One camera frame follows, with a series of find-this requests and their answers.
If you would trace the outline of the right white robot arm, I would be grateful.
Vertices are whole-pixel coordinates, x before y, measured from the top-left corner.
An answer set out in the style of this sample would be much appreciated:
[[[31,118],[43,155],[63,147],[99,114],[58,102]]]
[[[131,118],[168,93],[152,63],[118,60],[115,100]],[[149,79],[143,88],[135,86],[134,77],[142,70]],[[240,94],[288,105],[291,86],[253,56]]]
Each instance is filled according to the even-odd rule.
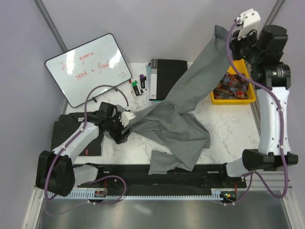
[[[227,56],[229,62],[245,60],[251,65],[249,83],[255,86],[260,105],[260,141],[257,149],[245,149],[240,159],[224,165],[218,182],[225,188],[235,183],[235,177],[257,170],[287,168],[299,160],[291,152],[287,134],[291,70],[281,61],[288,41],[287,30],[267,25],[260,34],[251,29],[238,39],[239,33],[228,32]]]

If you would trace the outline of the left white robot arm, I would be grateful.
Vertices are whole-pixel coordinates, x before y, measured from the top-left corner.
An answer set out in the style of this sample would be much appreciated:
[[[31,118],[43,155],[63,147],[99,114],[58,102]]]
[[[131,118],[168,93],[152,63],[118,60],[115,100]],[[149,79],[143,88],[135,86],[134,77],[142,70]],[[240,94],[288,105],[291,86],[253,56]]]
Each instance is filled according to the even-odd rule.
[[[39,156],[36,187],[43,189],[45,195],[51,192],[65,197],[82,184],[101,187],[105,177],[97,165],[75,167],[74,162],[88,144],[104,133],[117,144],[125,143],[132,132],[128,125],[136,117],[130,110],[121,112],[117,106],[104,102],[97,111],[84,115],[83,122],[66,141]]]

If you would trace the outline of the grey long sleeve shirt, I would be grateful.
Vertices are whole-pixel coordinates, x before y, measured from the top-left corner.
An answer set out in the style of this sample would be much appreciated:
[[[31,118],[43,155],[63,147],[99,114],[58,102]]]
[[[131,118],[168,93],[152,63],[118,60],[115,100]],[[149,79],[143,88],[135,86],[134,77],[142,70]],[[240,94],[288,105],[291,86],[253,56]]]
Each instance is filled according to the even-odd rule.
[[[229,68],[227,35],[224,27],[216,25],[213,38],[166,98],[136,112],[135,119],[129,123],[134,133],[171,152],[152,151],[149,175],[166,174],[175,168],[192,171],[201,151],[210,147],[210,134],[192,111],[214,90]]]

